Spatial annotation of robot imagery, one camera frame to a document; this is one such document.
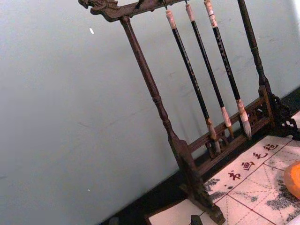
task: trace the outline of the orange object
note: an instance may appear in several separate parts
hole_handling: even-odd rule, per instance
[[[300,199],[300,162],[295,162],[287,167],[284,182],[287,189]]]

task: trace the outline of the dark baseboard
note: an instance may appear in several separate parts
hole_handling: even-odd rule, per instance
[[[287,105],[292,114],[300,110],[300,87],[282,98],[282,102]],[[251,141],[246,142],[237,151],[230,156],[224,158],[219,164],[218,168],[212,168],[203,175],[204,180],[208,180],[220,168],[232,162],[243,151],[254,145],[257,141],[262,139],[266,134],[267,129],[263,129],[255,134]],[[174,202],[184,200],[186,195],[179,188],[180,184],[184,182],[184,178],[180,171],[177,171],[173,176],[163,181],[154,189],[144,194],[141,198],[129,204],[126,208],[116,213],[113,217],[120,219],[120,225],[146,225],[145,215],[149,215],[154,211],[166,207]],[[109,225],[109,219],[101,223],[101,225]]]

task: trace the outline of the pale blue wall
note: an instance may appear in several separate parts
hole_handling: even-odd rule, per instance
[[[237,2],[213,4],[248,104],[258,97],[258,77]],[[204,5],[191,5],[232,115],[235,101]],[[293,1],[247,5],[265,73],[284,96],[300,85]],[[220,123],[184,3],[170,8],[209,113]],[[192,142],[206,126],[165,10],[138,15],[132,25],[175,132]],[[91,15],[76,0],[15,0],[0,3],[0,31],[1,225],[94,225],[178,169],[119,22]]]

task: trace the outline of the white wall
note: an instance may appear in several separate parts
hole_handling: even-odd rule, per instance
[[[248,104],[258,97],[258,76],[237,2],[213,3]],[[232,115],[235,101],[204,5],[191,4]],[[293,2],[247,6],[273,92],[286,95],[300,85]],[[184,3],[170,8],[209,113],[220,123]],[[192,142],[206,126],[165,10],[138,15],[132,25],[175,132]],[[1,225],[94,225],[178,169],[119,22],[91,15],[76,0],[15,0],[0,3],[0,31]]]

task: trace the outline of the wooden brush stand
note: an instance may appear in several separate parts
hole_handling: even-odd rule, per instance
[[[181,1],[183,0],[165,0],[164,2],[166,5],[172,5]],[[210,215],[210,218],[217,224],[222,224],[225,221],[223,213],[220,208],[212,202],[209,194],[206,192],[201,176],[228,156],[231,152],[236,150],[239,146],[247,142],[248,139],[243,132],[239,132],[239,135],[236,135],[234,138],[228,137],[225,135],[226,126],[224,123],[221,123],[215,127],[217,137],[220,140],[221,145],[221,153],[216,154],[216,151],[212,147],[210,135],[208,133],[188,145],[186,141],[180,140],[173,131],[157,86],[130,24],[130,17],[148,11],[154,11],[156,8],[164,7],[162,0],[145,0],[139,8],[136,7],[137,3],[119,7],[117,2],[114,0],[79,0],[79,3],[85,8],[92,6],[90,11],[93,15],[101,14],[109,22],[120,20],[129,39],[150,95],[167,131],[168,141],[178,166],[185,175],[186,184],[182,188],[186,191],[188,198],[195,205],[197,205],[201,210],[207,212]],[[276,130],[276,134],[278,136],[292,135],[294,139],[300,140],[300,130],[297,128],[295,120],[291,118],[292,115],[290,110],[280,102],[278,97],[272,94],[269,81],[264,75],[262,61],[258,53],[254,32],[252,30],[244,0],[238,0],[238,4],[250,49],[254,57],[254,63],[259,74],[259,98],[245,107],[248,113],[252,133],[255,134],[268,125],[272,127],[272,131]],[[231,122],[232,124],[237,122],[241,123],[238,113],[231,117]],[[210,153],[210,158],[204,160],[199,166],[196,166],[195,161],[197,159],[193,159],[192,153],[202,146],[207,147]]]

